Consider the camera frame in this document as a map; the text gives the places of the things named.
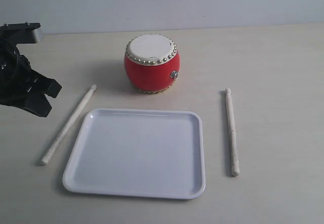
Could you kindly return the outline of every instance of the tray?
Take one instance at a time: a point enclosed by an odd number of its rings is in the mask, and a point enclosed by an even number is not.
[[[205,189],[203,132],[187,111],[89,112],[63,174],[71,192],[193,199]]]

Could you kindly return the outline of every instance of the wooden drumstick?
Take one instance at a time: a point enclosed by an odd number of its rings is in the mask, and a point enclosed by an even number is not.
[[[94,93],[94,91],[96,89],[97,89],[97,86],[96,85],[93,85],[91,87],[91,89],[83,97],[83,99],[81,100],[81,102],[79,103],[79,105],[76,107],[76,109],[74,110],[73,114],[71,115],[71,117],[69,118],[69,120],[66,122],[66,124],[63,127],[63,129],[61,130],[61,132],[56,137],[56,139],[53,142],[53,144],[51,145],[51,147],[48,149],[48,151],[46,152],[46,154],[43,156],[42,160],[40,161],[43,166],[45,166],[46,164],[48,164],[49,160],[51,159],[51,157],[55,153],[56,149],[59,147],[60,143],[62,142],[64,136],[69,131],[69,129],[71,128],[71,126],[74,124],[75,120],[80,115],[80,113],[83,111],[83,109],[85,108],[85,106],[89,102],[92,94]]]
[[[226,94],[226,109],[227,109],[229,142],[230,142],[230,148],[231,148],[232,175],[238,176],[239,175],[239,166],[238,166],[238,158],[237,158],[236,130],[235,130],[234,111],[233,111],[231,90],[229,88],[226,88],[225,94]]]

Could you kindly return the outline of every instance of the white tray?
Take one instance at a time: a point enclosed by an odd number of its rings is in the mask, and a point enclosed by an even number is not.
[[[91,111],[63,175],[72,192],[171,199],[205,182],[201,119],[187,111]]]

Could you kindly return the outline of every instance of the drumhead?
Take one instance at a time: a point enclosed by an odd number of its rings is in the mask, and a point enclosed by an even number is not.
[[[133,39],[126,55],[143,65],[160,65],[170,61],[177,53],[174,42],[159,34],[146,34]]]

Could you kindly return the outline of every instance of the tray rim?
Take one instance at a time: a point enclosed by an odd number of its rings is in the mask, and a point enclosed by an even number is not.
[[[158,196],[158,195],[133,195],[133,194],[117,194],[117,193],[96,193],[95,191],[78,191],[76,189],[74,189],[69,182],[67,181],[67,172],[69,169],[69,166],[71,164],[73,155],[75,154],[76,151],[76,143],[79,141],[80,135],[84,129],[84,127],[86,126],[87,120],[90,118],[90,115],[93,113],[96,113],[97,111],[100,110],[105,110],[105,111],[124,111],[124,112],[144,112],[144,113],[160,113],[160,114],[187,114],[187,115],[191,115],[193,117],[195,117],[198,120],[198,126],[199,126],[199,147],[200,147],[200,166],[201,166],[201,187],[200,189],[192,194],[189,195],[187,197],[180,197],[180,196]],[[191,111],[183,111],[183,110],[153,110],[153,109],[124,109],[124,108],[104,108],[104,107],[100,107],[100,108],[96,108],[91,110],[90,112],[88,112],[82,122],[82,125],[80,127],[80,130],[78,132],[77,138],[75,139],[74,145],[73,145],[73,149],[71,151],[71,154],[69,156],[68,162],[65,166],[64,169],[64,173],[63,173],[63,177],[62,177],[62,183],[63,186],[65,187],[65,189],[67,189],[70,192],[73,193],[82,193],[82,194],[94,194],[94,195],[106,195],[106,196],[127,196],[127,197],[145,197],[145,198],[160,198],[160,199],[183,199],[183,200],[190,200],[190,199],[195,199],[197,197],[199,197],[205,190],[206,188],[206,173],[205,173],[205,158],[204,158],[204,143],[203,143],[203,123],[201,121],[201,118],[198,114],[193,113]]]

